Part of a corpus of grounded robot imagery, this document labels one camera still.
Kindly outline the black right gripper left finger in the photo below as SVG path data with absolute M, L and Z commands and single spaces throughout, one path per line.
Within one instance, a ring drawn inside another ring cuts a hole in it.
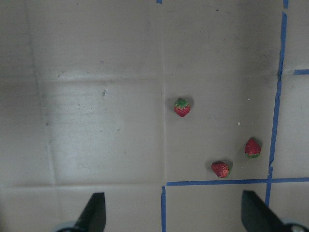
M 106 226 L 104 192 L 93 193 L 74 225 L 77 232 L 103 232 Z

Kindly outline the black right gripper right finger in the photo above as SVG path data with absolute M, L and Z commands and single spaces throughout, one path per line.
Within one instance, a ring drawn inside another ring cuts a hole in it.
M 244 190 L 241 198 L 241 222 L 247 232 L 289 232 L 285 225 L 254 191 Z

